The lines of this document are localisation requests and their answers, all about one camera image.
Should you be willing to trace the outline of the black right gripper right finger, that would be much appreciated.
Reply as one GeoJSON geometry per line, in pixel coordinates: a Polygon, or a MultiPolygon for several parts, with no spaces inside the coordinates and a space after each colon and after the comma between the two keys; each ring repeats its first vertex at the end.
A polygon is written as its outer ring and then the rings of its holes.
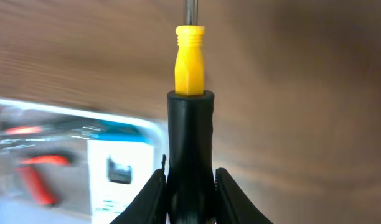
{"type": "Polygon", "coordinates": [[[216,224],[273,224],[224,168],[215,171],[216,224]]]}

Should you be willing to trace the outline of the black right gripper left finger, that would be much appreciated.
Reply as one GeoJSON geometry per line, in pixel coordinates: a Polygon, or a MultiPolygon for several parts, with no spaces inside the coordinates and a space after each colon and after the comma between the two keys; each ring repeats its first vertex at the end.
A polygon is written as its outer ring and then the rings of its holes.
{"type": "Polygon", "coordinates": [[[111,224],[165,224],[166,155],[130,205],[111,224]]]}

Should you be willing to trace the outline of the black yellow screwdriver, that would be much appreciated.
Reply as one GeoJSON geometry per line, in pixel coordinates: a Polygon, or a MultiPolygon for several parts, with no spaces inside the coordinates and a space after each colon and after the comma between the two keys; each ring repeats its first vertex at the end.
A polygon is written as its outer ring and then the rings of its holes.
{"type": "Polygon", "coordinates": [[[197,16],[198,1],[185,0],[184,23],[176,28],[175,89],[167,94],[171,223],[208,223],[214,218],[214,94],[204,86],[205,28],[198,25],[197,16]]]}

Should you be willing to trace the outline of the blue white screwdriver box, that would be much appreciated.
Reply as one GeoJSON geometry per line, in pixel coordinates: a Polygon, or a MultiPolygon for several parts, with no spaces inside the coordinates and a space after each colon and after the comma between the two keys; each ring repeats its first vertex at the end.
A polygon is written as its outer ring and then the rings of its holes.
{"type": "Polygon", "coordinates": [[[134,200],[154,170],[153,141],[139,128],[111,121],[87,141],[92,223],[110,223],[134,200]]]}

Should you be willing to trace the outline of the red handled cutting pliers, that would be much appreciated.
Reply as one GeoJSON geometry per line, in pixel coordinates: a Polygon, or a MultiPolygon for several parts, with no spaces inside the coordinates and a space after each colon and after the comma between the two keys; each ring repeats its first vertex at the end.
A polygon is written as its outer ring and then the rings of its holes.
{"type": "Polygon", "coordinates": [[[36,154],[19,160],[16,171],[32,198],[41,206],[54,207],[60,203],[60,197],[50,187],[45,174],[37,168],[41,164],[69,166],[72,161],[62,154],[36,154]]]}

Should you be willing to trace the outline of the small hammer orange black handle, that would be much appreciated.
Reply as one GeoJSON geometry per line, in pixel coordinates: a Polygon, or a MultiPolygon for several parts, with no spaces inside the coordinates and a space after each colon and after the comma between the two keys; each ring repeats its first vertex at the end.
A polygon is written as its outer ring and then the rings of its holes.
{"type": "Polygon", "coordinates": [[[3,135],[29,135],[29,134],[44,134],[44,133],[60,133],[66,131],[84,131],[93,130],[91,127],[64,127],[64,126],[17,126],[8,128],[2,131],[3,135]]]}

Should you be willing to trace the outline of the silver ratchet wrench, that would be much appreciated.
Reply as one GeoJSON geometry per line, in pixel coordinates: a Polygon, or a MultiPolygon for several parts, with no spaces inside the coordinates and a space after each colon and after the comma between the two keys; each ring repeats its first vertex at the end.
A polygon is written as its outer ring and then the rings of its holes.
{"type": "Polygon", "coordinates": [[[0,140],[0,154],[7,154],[11,151],[34,147],[38,144],[45,144],[48,142],[68,141],[73,139],[89,140],[91,138],[92,136],[84,136],[79,134],[38,136],[32,138],[6,138],[0,140]]]}

